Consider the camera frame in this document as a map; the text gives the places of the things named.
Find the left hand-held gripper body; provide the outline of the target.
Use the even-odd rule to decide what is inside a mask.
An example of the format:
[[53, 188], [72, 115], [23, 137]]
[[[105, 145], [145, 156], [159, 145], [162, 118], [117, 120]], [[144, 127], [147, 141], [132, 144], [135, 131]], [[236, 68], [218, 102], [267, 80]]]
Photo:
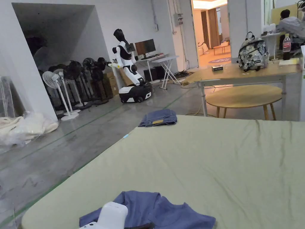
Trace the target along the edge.
[[102, 207], [97, 222], [90, 222], [80, 229], [124, 229], [127, 214], [125, 205], [108, 202]]

